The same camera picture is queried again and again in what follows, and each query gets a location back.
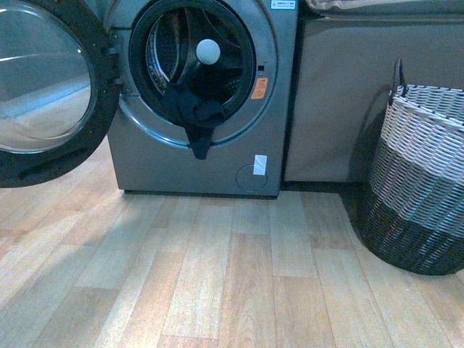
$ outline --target white label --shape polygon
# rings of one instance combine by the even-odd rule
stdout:
[[[268,164],[268,156],[257,154],[254,156],[253,175],[266,175],[266,165]]]
[[[296,9],[297,2],[295,0],[292,1],[278,1],[273,0],[270,3],[270,9]]]

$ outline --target front-loading washing machine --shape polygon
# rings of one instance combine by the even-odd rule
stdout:
[[[277,196],[297,2],[98,3],[0,0],[0,187],[108,133],[125,191]]]

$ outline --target two-tone basket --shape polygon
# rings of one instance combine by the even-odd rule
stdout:
[[[406,85],[402,64],[360,206],[382,260],[428,275],[464,268],[464,91]]]

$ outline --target laminate floor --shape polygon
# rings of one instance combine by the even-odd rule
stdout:
[[[0,190],[0,347],[464,347],[464,273],[387,265],[348,212],[298,190],[126,195],[105,141]]]

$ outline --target wicker basket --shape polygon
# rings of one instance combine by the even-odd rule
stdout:
[[[464,91],[405,85],[401,61],[394,80],[361,238],[399,268],[455,273],[464,268]]]

